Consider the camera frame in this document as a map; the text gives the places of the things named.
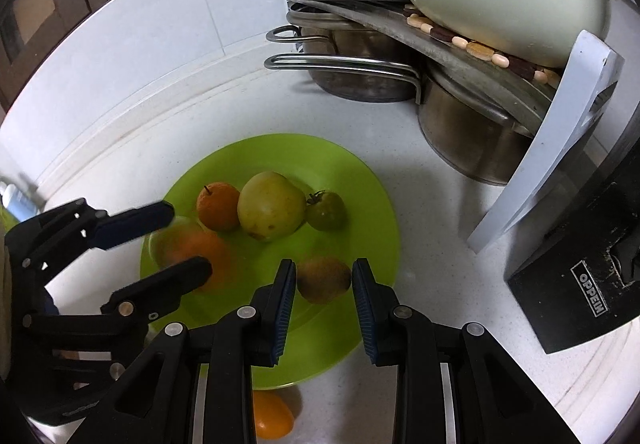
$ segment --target white plastic stand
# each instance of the white plastic stand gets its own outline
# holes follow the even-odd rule
[[[529,150],[467,240],[475,252],[500,238],[542,198],[538,192],[564,154],[604,113],[609,87],[619,79],[623,64],[624,58],[599,38],[580,33]]]

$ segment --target tile grout line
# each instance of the tile grout line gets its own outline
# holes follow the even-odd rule
[[[204,0],[205,4],[207,4],[207,10],[209,11],[209,17],[211,18],[211,23],[213,24],[213,30],[216,31],[216,36],[218,37],[218,42],[220,42],[220,48],[222,52],[226,56],[225,46],[222,45],[222,38],[220,37],[220,33],[218,32],[218,26],[216,25],[216,20],[213,18],[213,12],[211,11],[211,7],[209,6],[209,1]]]

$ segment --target bottle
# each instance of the bottle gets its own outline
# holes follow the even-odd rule
[[[29,220],[29,218],[40,213],[36,204],[21,192],[15,184],[7,184],[0,181],[0,195],[2,195],[2,205],[18,222]]]

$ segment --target kiwi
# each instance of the kiwi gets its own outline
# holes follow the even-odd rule
[[[297,266],[296,280],[304,299],[324,305],[349,290],[351,269],[332,256],[316,256]]]

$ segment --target stainless steel pot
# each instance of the stainless steel pot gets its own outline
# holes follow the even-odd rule
[[[489,97],[464,87],[430,64],[431,80],[418,108],[431,147],[460,173],[505,185],[531,144],[531,134]]]
[[[335,96],[367,103],[420,100],[422,56],[378,31],[335,14],[295,4],[290,25],[267,33],[267,40],[302,43],[304,53],[272,56],[269,69],[309,70],[312,79]],[[292,32],[293,36],[283,36]]]

